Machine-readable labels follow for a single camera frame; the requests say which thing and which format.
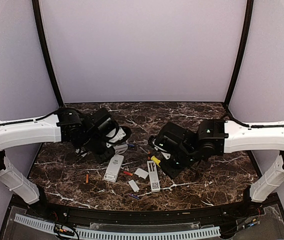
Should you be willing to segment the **yellow handled screwdriver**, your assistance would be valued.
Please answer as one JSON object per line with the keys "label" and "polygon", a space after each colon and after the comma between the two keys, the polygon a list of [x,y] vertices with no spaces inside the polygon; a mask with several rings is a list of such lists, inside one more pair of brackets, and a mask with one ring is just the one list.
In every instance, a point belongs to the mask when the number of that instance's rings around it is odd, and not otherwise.
{"label": "yellow handled screwdriver", "polygon": [[155,155],[151,156],[150,160],[153,161],[159,168],[161,167],[160,166],[161,161]]}

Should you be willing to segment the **slim white remote control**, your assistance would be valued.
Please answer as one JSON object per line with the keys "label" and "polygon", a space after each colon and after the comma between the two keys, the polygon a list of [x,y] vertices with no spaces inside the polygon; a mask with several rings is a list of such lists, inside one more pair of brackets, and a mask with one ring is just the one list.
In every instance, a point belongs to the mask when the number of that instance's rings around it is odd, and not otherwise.
{"label": "slim white remote control", "polygon": [[160,181],[157,171],[157,165],[152,161],[147,161],[148,176],[152,193],[157,193],[161,190]]}

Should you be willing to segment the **white TCL air-conditioner remote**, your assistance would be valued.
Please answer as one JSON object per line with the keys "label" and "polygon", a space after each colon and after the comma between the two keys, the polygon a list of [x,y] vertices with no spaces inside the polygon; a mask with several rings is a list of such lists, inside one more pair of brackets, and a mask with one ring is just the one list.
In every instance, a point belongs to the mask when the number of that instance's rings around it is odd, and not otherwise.
{"label": "white TCL air-conditioner remote", "polygon": [[118,154],[113,156],[109,161],[103,179],[105,181],[115,183],[117,181],[123,161],[124,161],[123,155]]}

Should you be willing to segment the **white square battery cover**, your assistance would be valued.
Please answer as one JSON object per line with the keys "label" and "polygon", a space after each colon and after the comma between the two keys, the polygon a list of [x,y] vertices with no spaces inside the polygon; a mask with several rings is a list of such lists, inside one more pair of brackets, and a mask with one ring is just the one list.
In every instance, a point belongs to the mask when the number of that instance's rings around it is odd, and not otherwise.
{"label": "white square battery cover", "polygon": [[149,175],[149,172],[148,171],[145,171],[141,168],[137,168],[136,171],[134,172],[135,175],[137,175],[139,178],[142,178],[142,179],[146,179]]}

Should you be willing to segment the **small white battery cover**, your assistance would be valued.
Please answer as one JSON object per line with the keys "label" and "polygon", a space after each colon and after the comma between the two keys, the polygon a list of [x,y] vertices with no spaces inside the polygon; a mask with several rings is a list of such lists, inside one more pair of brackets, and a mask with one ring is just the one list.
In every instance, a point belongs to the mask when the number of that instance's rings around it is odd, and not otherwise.
{"label": "small white battery cover", "polygon": [[128,181],[128,184],[135,193],[140,190],[140,188],[138,187],[138,185],[136,184],[136,182],[133,179]]}

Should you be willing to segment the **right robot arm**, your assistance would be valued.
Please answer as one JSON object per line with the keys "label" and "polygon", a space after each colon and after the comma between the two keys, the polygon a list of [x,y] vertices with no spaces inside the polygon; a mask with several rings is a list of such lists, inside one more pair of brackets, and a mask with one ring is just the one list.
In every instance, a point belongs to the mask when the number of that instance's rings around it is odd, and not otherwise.
{"label": "right robot arm", "polygon": [[195,163],[212,156],[242,151],[278,151],[274,163],[255,183],[249,186],[237,213],[248,217],[269,194],[284,182],[284,120],[244,123],[235,118],[205,119],[193,132],[173,122],[165,124],[148,144],[163,155],[157,164],[171,179]]}

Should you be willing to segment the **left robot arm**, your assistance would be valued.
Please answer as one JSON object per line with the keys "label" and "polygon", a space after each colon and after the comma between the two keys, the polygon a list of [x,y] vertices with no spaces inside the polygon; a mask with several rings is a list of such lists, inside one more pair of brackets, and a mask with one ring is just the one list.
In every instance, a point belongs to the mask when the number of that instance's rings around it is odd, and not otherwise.
{"label": "left robot arm", "polygon": [[52,206],[45,193],[9,160],[6,150],[43,143],[71,143],[77,150],[102,155],[119,141],[119,124],[104,108],[85,115],[74,108],[60,108],[47,115],[0,120],[0,182],[18,195],[42,218],[49,218]]}

